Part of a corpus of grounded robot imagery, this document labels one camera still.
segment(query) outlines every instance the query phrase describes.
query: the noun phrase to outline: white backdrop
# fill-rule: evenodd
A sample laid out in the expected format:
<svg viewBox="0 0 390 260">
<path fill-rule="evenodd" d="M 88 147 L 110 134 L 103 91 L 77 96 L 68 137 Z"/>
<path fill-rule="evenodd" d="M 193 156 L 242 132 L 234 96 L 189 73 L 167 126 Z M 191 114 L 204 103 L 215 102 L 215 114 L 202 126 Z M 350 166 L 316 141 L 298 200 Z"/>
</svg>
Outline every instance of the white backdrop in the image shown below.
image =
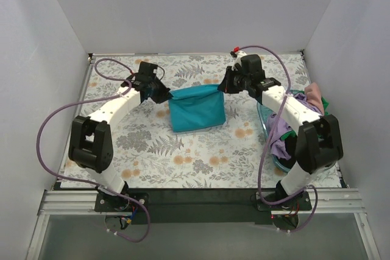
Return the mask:
<svg viewBox="0 0 390 260">
<path fill-rule="evenodd" d="M 58 0 L 94 53 L 304 49 L 330 0 Z"/>
<path fill-rule="evenodd" d="M 45 188 L 35 138 L 43 119 L 77 100 L 87 54 L 57 0 L 0 0 L 0 259 L 24 259 Z M 74 109 L 43 134 L 48 166 L 58 170 Z"/>
<path fill-rule="evenodd" d="M 389 0 L 332 0 L 306 52 L 340 121 L 341 170 L 359 188 L 382 259 L 390 259 L 389 22 Z"/>
</svg>

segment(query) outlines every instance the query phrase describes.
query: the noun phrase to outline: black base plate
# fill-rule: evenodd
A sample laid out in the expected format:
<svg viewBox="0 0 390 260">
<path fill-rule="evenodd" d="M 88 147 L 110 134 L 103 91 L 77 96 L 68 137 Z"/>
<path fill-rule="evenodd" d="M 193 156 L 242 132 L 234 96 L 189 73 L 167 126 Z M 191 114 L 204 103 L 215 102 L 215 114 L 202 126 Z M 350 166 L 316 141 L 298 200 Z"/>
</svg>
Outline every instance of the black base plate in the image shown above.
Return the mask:
<svg viewBox="0 0 390 260">
<path fill-rule="evenodd" d="M 276 199 L 274 198 L 274 192 L 263 192 L 264 198 L 269 202 L 274 202 Z M 283 207 L 295 207 L 297 206 L 297 203 L 299 204 L 299 210 L 302 211 L 309 211 L 311 210 L 311 203 L 309 198 L 309 193 L 306 191 L 301 193 L 300 195 L 294 197 L 292 200 L 287 201 L 286 203 L 283 203 L 283 207 L 281 205 L 266 205 L 261 200 L 258 194 L 256 194 L 257 199 L 257 209 L 259 211 L 283 211 L 285 208 Z"/>
<path fill-rule="evenodd" d="M 274 193 L 273 189 L 265 192 Z M 153 223 L 254 222 L 271 225 L 271 209 L 255 200 L 256 189 L 131 189 L 128 194 L 136 200 L 144 199 Z M 300 210 L 310 210 L 307 194 L 299 198 Z M 272 208 L 283 210 L 280 206 Z M 99 194 L 95 211 L 118 212 L 109 200 Z M 132 224 L 145 224 L 145 213 L 137 213 Z"/>
</svg>

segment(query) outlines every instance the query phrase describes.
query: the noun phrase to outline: floral pattern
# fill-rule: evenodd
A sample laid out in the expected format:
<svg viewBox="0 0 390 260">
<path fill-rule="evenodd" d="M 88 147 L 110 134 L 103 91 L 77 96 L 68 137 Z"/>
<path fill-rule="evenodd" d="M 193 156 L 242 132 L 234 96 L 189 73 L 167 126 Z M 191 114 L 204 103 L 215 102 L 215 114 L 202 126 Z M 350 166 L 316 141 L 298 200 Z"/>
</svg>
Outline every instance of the floral pattern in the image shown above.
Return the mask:
<svg viewBox="0 0 390 260">
<path fill-rule="evenodd" d="M 309 84 L 305 65 L 299 54 L 281 55 L 291 75 L 292 89 Z M 233 65 L 229 55 L 154 55 L 116 57 L 137 70 L 142 60 L 165 69 L 163 83 L 172 90 L 210 83 L 220 83 L 226 66 Z M 261 56 L 266 75 L 287 86 L 285 73 L 271 55 Z M 113 77 L 129 76 L 121 66 L 107 61 L 100 71 Z M 112 96 L 119 87 L 91 73 L 85 100 Z M 86 104 L 80 114 L 88 116 L 103 102 Z M 133 188 L 255 188 L 260 155 L 265 138 L 258 117 L 256 101 L 247 93 L 225 95 L 227 122 L 201 131 L 174 133 L 168 103 L 143 102 L 112 129 L 114 168 Z M 91 179 L 76 164 L 65 164 L 65 175 Z M 284 176 L 268 155 L 262 173 L 262 185 L 272 188 Z M 335 167 L 320 173 L 313 181 L 317 187 L 340 187 Z M 63 181 L 63 188 L 89 187 Z"/>
</svg>

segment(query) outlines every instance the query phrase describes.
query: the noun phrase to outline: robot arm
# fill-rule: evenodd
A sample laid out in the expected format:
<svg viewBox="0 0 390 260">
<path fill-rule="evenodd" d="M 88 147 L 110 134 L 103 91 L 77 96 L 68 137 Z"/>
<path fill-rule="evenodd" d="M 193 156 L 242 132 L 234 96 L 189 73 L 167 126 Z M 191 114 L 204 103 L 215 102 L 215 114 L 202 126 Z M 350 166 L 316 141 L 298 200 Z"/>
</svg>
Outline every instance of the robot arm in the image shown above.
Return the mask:
<svg viewBox="0 0 390 260">
<path fill-rule="evenodd" d="M 228 66 L 218 90 L 235 94 L 246 90 L 260 104 L 278 112 L 285 89 L 274 78 L 266 78 L 258 55 L 232 52 L 234 66 Z M 342 158 L 338 120 L 333 115 L 321 116 L 288 96 L 282 118 L 297 133 L 297 162 L 276 185 L 276 195 L 282 199 L 310 183 L 312 175 Z"/>
<path fill-rule="evenodd" d="M 128 88 L 124 82 L 117 91 L 121 97 L 105 103 L 88 117 L 74 118 L 72 123 L 69 158 L 85 168 L 96 182 L 118 193 L 129 187 L 111 164 L 111 129 L 144 100 L 151 98 L 160 104 L 171 98 L 170 89 L 156 76 L 157 68 L 155 64 L 141 62 L 139 71 L 127 78 L 132 89 L 126 95 L 122 95 Z"/>
</svg>

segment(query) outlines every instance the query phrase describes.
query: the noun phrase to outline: teal cloth bag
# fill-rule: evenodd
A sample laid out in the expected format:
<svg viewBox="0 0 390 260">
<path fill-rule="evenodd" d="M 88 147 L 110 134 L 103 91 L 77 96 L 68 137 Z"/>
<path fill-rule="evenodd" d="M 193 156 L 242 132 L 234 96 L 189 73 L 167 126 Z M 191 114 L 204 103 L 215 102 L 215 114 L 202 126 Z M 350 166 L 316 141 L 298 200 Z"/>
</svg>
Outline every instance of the teal cloth bag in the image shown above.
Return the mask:
<svg viewBox="0 0 390 260">
<path fill-rule="evenodd" d="M 198 130 L 226 121 L 224 93 L 218 85 L 199 85 L 171 91 L 169 99 L 174 132 Z"/>
</svg>

